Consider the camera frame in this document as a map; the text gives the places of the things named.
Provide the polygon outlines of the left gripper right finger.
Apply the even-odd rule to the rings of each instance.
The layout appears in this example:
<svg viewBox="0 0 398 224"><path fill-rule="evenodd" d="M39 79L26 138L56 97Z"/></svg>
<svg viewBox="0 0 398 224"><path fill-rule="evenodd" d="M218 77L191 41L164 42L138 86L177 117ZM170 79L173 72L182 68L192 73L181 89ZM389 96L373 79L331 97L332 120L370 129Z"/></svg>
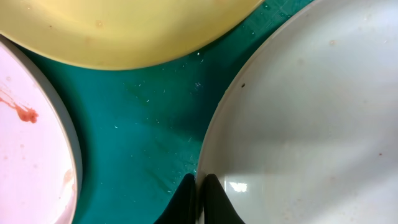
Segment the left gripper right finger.
<svg viewBox="0 0 398 224"><path fill-rule="evenodd" d="M203 181L204 224L244 224L215 174Z"/></svg>

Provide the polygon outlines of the yellow-green plate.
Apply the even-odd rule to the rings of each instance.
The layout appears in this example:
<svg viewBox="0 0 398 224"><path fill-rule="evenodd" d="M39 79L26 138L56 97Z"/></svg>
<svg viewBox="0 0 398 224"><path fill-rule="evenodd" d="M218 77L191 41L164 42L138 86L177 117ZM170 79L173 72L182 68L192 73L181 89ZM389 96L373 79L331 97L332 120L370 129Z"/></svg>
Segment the yellow-green plate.
<svg viewBox="0 0 398 224"><path fill-rule="evenodd" d="M77 67L128 70L194 52L261 0L1 0L1 34Z"/></svg>

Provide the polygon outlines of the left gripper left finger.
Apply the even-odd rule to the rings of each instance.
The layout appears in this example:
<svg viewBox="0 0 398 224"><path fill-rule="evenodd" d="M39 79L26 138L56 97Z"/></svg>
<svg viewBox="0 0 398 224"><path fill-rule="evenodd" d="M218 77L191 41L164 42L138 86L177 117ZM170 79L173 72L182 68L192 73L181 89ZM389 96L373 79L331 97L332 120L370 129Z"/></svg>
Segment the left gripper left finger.
<svg viewBox="0 0 398 224"><path fill-rule="evenodd" d="M195 176L186 174L154 224L195 224L196 194Z"/></svg>

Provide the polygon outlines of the white plate with orange stain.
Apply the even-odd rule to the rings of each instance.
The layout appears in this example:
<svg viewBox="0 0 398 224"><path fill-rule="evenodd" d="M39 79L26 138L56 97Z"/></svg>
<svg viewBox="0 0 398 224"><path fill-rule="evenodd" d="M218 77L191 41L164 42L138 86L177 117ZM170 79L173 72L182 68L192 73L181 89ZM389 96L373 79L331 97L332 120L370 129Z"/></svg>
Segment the white plate with orange stain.
<svg viewBox="0 0 398 224"><path fill-rule="evenodd" d="M245 223L397 222L397 1L322 0L236 75L203 141Z"/></svg>

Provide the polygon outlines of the white plate with red stain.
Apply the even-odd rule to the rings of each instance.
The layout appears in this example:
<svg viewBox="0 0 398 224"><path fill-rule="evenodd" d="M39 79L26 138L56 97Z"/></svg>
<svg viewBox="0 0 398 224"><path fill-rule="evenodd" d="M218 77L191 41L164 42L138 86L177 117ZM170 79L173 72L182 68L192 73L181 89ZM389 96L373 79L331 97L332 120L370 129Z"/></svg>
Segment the white plate with red stain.
<svg viewBox="0 0 398 224"><path fill-rule="evenodd" d="M1 223L70 224L82 175L63 101L37 66L1 37Z"/></svg>

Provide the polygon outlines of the teal plastic tray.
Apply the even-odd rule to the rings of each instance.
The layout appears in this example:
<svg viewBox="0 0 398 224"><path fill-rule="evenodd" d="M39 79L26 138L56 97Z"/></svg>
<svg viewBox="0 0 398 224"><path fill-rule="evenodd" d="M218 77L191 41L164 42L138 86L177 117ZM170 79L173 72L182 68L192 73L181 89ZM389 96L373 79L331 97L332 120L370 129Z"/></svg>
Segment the teal plastic tray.
<svg viewBox="0 0 398 224"><path fill-rule="evenodd" d="M206 130L233 78L308 4L266 1L203 48L138 70L89 70L27 51L79 138L83 181L75 223L155 222L184 175L196 173Z"/></svg>

